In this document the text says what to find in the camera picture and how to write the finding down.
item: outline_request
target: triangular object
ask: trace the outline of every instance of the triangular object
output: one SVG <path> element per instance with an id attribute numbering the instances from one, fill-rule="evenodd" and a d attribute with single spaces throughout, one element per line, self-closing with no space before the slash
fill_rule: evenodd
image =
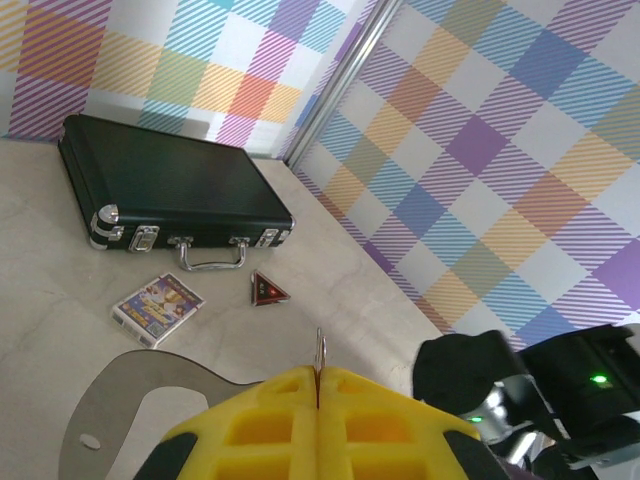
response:
<path id="1" fill-rule="evenodd" d="M 283 303 L 291 296 L 257 270 L 251 274 L 251 304 L 254 307 Z"/>

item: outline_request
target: wall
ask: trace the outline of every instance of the wall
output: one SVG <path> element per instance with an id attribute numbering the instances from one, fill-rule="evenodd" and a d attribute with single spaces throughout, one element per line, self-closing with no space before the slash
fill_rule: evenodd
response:
<path id="1" fill-rule="evenodd" d="M 443 332 L 640 308 L 640 5 L 410 0 L 299 178 Z"/>
<path id="2" fill-rule="evenodd" d="M 0 135 L 51 141 L 64 116 L 84 111 L 277 151 L 274 140 L 330 68 L 363 5 L 3 0 Z"/>

